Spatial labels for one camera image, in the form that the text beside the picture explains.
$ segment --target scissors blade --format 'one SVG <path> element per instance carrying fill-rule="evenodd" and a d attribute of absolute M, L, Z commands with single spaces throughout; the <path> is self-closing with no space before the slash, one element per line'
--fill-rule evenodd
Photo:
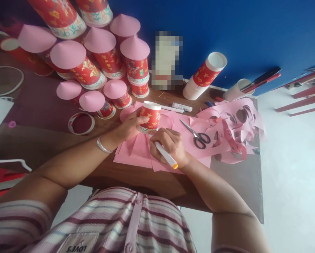
<path fill-rule="evenodd" d="M 195 134 L 195 131 L 192 130 L 192 129 L 190 128 L 190 126 L 188 126 L 187 124 L 185 124 L 181 119 L 180 119 L 180 121 L 183 123 L 183 125 L 186 126 L 186 128 L 188 128 L 188 130 L 189 130 L 190 132 L 192 132 L 193 134 Z"/>

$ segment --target woman's right hand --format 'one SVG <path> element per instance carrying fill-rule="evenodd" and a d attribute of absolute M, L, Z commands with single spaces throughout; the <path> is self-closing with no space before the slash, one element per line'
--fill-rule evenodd
<path fill-rule="evenodd" d="M 163 145 L 164 149 L 177 162 L 179 168 L 189 163 L 191 155 L 184 150 L 182 135 L 179 132 L 170 128 L 160 128 L 156 134 L 150 138 L 150 153 L 161 163 L 168 164 L 160 151 L 156 148 L 156 141 Z"/>

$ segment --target scissors handle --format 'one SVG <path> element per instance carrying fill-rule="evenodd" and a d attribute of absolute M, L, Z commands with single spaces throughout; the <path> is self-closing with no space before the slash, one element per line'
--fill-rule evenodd
<path fill-rule="evenodd" d="M 198 133 L 199 137 L 194 137 L 195 146 L 199 149 L 205 149 L 206 144 L 210 143 L 210 137 L 204 133 Z"/>

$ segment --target white floor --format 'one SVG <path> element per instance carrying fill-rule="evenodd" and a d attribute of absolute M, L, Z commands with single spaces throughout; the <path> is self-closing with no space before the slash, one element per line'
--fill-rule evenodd
<path fill-rule="evenodd" d="M 296 102 L 290 94 L 303 89 L 281 88 L 258 98 L 268 132 L 268 140 L 261 144 L 263 228 L 276 253 L 315 253 L 315 112 L 289 117 L 274 110 Z M 91 188 L 85 186 L 70 190 L 53 225 L 78 209 L 90 194 Z M 198 252 L 210 252 L 211 215 L 188 208 L 182 212 Z"/>

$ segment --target glue stick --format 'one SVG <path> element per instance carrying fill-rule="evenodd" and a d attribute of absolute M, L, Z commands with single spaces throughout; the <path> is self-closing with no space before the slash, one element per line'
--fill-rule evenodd
<path fill-rule="evenodd" d="M 184 111 L 188 111 L 188 112 L 192 111 L 192 107 L 186 106 L 186 105 L 181 105 L 181 104 L 178 104 L 178 103 L 173 103 L 172 107 L 173 108 L 177 108 L 177 109 L 181 109 L 181 110 L 184 110 Z"/>

